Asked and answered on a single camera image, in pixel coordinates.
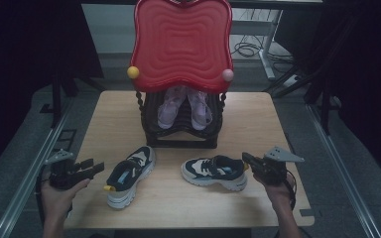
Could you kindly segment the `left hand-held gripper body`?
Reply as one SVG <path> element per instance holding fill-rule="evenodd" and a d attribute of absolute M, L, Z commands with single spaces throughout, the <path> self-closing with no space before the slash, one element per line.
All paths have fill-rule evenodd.
<path fill-rule="evenodd" d="M 60 149 L 45 161 L 50 171 L 50 185 L 56 189 L 67 190 L 79 182 L 78 164 L 73 153 Z"/>

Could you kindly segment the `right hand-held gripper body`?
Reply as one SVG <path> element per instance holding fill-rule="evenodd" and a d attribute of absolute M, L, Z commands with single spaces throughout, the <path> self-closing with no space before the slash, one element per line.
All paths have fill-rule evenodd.
<path fill-rule="evenodd" d="M 287 163 L 302 163 L 305 160 L 280 147 L 272 148 L 261 159 L 261 173 L 257 176 L 267 185 L 279 185 L 287 178 Z"/>

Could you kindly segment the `navy and white sneaker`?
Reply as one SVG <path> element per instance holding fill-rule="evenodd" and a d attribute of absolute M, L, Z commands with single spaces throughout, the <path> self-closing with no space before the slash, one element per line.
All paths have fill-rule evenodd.
<path fill-rule="evenodd" d="M 198 186 L 218 183 L 226 189 L 240 191 L 247 185 L 243 162 L 221 155 L 184 162 L 182 175 L 187 182 Z"/>
<path fill-rule="evenodd" d="M 121 161 L 106 181 L 107 204 L 123 209 L 134 199 L 137 184 L 154 169 L 156 154 L 149 146 L 143 146 Z"/>

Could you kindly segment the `purple child's shoe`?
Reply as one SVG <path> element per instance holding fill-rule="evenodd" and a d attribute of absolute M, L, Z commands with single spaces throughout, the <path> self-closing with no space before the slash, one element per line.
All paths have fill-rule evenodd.
<path fill-rule="evenodd" d="M 192 126 L 198 131 L 204 130 L 212 122 L 212 112 L 207 105 L 207 94 L 189 88 L 188 100 L 191 109 Z"/>
<path fill-rule="evenodd" d="M 166 91 L 164 103 L 158 109 L 158 125 L 162 129 L 173 126 L 186 96 L 187 89 L 184 86 L 171 87 Z"/>

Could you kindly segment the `red and black shoe rack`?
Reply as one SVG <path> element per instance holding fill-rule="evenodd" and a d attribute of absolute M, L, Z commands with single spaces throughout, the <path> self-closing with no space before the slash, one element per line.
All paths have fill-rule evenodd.
<path fill-rule="evenodd" d="M 226 91 L 234 77 L 229 48 L 232 11 L 227 0 L 139 0 L 135 46 L 127 74 L 136 90 L 147 144 L 164 148 L 213 149 L 222 126 Z M 158 125 L 158 109 L 175 86 L 207 94 L 212 122 L 191 124 L 184 101 L 173 126 Z"/>

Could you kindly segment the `person's right hand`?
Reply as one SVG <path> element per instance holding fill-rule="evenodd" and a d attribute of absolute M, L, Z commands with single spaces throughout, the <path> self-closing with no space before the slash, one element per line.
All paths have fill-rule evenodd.
<path fill-rule="evenodd" d="M 265 187 L 274 209 L 291 207 L 291 193 L 284 183 L 280 183 L 279 185 L 267 185 L 257 175 L 254 175 L 253 178 Z"/>

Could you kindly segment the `person's left hand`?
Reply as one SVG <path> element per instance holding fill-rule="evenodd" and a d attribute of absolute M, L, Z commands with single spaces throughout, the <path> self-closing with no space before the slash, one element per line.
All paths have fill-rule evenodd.
<path fill-rule="evenodd" d="M 90 179 L 86 178 L 68 190 L 59 190 L 52 187 L 48 180 L 44 181 L 41 193 L 45 220 L 64 220 L 76 194 L 86 188 L 89 183 Z"/>

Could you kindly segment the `black metal stand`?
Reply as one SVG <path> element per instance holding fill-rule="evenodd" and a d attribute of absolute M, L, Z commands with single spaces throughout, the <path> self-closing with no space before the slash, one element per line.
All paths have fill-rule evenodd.
<path fill-rule="evenodd" d="M 292 66 L 286 73 L 279 77 L 275 82 L 265 89 L 273 98 L 282 98 L 295 90 L 310 84 L 308 91 L 304 96 L 304 100 L 308 104 L 315 103 L 321 97 L 319 125 L 328 135 L 328 115 L 330 111 L 330 85 L 331 85 L 331 68 L 333 67 L 337 55 L 351 34 L 353 28 L 358 22 L 358 18 L 351 13 L 345 13 L 336 27 L 332 30 L 327 38 L 325 38 L 314 51 L 313 55 L 308 58 L 307 63 L 317 64 L 317 70 L 302 77 L 291 86 L 278 90 L 290 76 L 300 69 L 298 64 Z"/>
<path fill-rule="evenodd" d="M 79 92 L 75 83 L 76 79 L 79 79 L 99 92 L 105 90 L 105 87 L 95 81 L 91 76 L 75 75 L 73 72 L 69 72 L 64 66 L 58 65 L 52 74 L 52 103 L 44 104 L 41 108 L 41 113 L 51 113 L 53 115 L 52 128 L 55 128 L 57 124 L 62 121 L 62 92 L 64 92 L 67 97 L 76 97 Z"/>

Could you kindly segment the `white power strip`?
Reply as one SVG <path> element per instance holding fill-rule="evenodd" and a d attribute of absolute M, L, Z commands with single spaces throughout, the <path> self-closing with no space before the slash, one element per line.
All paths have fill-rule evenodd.
<path fill-rule="evenodd" d="M 299 76 L 299 75 L 296 75 L 296 74 L 293 74 L 292 76 L 290 76 L 284 83 L 283 85 L 285 87 L 290 87 L 292 86 L 293 84 L 295 84 L 296 82 L 302 80 L 302 78 Z"/>

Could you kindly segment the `black curtain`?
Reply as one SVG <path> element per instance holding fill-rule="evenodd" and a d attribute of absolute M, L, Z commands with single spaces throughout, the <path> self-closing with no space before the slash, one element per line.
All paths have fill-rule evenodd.
<path fill-rule="evenodd" d="M 330 95 L 340 101 L 339 117 L 381 166 L 381 0 L 323 0 L 320 10 L 283 12 L 276 41 L 305 74 L 307 63 L 345 13 L 358 22 L 331 68 Z"/>
<path fill-rule="evenodd" d="M 37 90 L 102 76 L 81 0 L 0 0 L 0 156 Z"/>

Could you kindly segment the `metal floor rail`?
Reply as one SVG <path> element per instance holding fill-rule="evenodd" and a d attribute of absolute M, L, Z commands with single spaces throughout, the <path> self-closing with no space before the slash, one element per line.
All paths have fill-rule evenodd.
<path fill-rule="evenodd" d="M 381 232 L 377 227 L 375 219 L 370 212 L 365 200 L 360 195 L 352 177 L 350 176 L 334 142 L 325 132 L 319 121 L 319 115 L 311 105 L 306 106 L 307 112 L 316 128 L 317 134 L 325 148 L 335 172 L 347 194 L 347 197 L 355 211 L 359 222 L 368 238 L 381 238 Z"/>
<path fill-rule="evenodd" d="M 47 159 L 64 127 L 67 115 L 73 105 L 74 99 L 69 98 L 63 104 L 62 116 L 59 122 L 50 130 L 39 152 L 34 156 L 28 169 L 24 172 L 15 194 L 0 219 L 0 238 L 9 238 L 30 195 L 34 191 L 37 175 Z"/>

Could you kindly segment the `white desk frame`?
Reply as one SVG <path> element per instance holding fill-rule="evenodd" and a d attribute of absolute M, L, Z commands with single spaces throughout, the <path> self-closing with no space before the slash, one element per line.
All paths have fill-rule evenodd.
<path fill-rule="evenodd" d="M 232 54 L 240 60 L 259 59 L 269 80 L 276 75 L 269 59 L 269 53 L 281 10 L 233 8 L 230 46 Z"/>

